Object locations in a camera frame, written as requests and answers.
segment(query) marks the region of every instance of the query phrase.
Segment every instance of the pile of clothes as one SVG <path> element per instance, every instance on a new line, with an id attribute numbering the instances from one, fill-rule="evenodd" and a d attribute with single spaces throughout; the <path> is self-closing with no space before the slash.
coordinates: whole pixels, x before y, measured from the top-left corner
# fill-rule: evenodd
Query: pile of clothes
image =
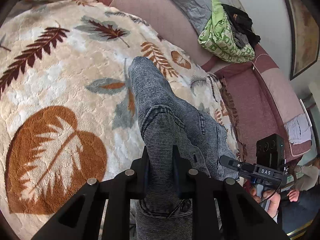
<path id="1" fill-rule="evenodd" d="M 199 43 L 214 55 L 231 63 L 254 59 L 260 41 L 251 29 L 252 20 L 242 10 L 212 0 L 212 16 L 199 35 Z"/>

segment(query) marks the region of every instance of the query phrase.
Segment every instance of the leaf-patterned blanket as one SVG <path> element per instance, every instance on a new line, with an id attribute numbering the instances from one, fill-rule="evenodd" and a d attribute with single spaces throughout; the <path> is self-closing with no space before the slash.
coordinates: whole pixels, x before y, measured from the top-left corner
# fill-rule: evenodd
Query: leaf-patterned blanket
<path id="1" fill-rule="evenodd" d="M 219 81 L 136 16 L 96 0 L 22 0 L 0 42 L 0 209 L 21 239 L 88 178 L 111 179 L 141 157 L 127 73 L 136 56 L 224 125 L 237 152 Z"/>

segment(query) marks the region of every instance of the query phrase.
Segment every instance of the metal screw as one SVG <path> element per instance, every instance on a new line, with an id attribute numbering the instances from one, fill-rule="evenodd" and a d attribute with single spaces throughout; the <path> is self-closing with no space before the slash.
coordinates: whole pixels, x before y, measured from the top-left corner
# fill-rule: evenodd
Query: metal screw
<path id="1" fill-rule="evenodd" d="M 97 179 L 96 179 L 96 178 L 87 179 L 87 183 L 88 183 L 90 186 L 93 186 L 94 184 L 97 183 Z"/>
<path id="2" fill-rule="evenodd" d="M 236 183 L 236 181 L 233 178 L 226 178 L 226 183 L 229 185 L 233 185 Z"/>
<path id="3" fill-rule="evenodd" d="M 126 170 L 126 171 L 124 172 L 124 174 L 127 175 L 127 176 L 132 176 L 132 175 L 134 174 L 134 170 L 131 170 L 131 169 Z"/>
<path id="4" fill-rule="evenodd" d="M 190 169 L 189 170 L 189 174 L 190 175 L 197 175 L 198 174 L 198 171 L 196 169 Z"/>

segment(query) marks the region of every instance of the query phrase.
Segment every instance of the green cloth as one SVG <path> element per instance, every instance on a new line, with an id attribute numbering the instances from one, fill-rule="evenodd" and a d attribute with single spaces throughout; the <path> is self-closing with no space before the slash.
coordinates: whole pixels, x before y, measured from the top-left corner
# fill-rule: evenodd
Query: green cloth
<path id="1" fill-rule="evenodd" d="M 212 16 L 198 42 L 214 55 L 231 63 L 244 63 L 254 59 L 255 53 L 250 44 L 239 49 L 234 42 L 228 16 L 219 0 L 211 0 Z"/>

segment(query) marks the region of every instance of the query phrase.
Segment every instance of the framed picture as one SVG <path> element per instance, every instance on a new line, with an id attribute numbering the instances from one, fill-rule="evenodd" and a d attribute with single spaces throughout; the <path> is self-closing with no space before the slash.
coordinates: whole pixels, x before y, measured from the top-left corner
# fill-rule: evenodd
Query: framed picture
<path id="1" fill-rule="evenodd" d="M 301 0 L 285 0 L 292 37 L 290 80 L 311 67 L 319 54 L 319 27 Z"/>

